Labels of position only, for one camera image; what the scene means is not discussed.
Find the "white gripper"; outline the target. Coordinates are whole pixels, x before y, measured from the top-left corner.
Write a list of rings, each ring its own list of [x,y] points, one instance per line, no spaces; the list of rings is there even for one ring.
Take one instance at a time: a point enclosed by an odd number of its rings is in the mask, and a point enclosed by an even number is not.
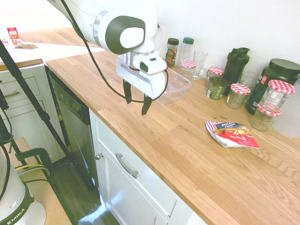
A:
[[[123,89],[127,104],[132,102],[131,85],[144,93],[142,115],[149,110],[153,99],[163,93],[166,77],[163,72],[148,75],[143,71],[134,71],[125,64],[124,55],[117,57],[117,74],[123,79]]]

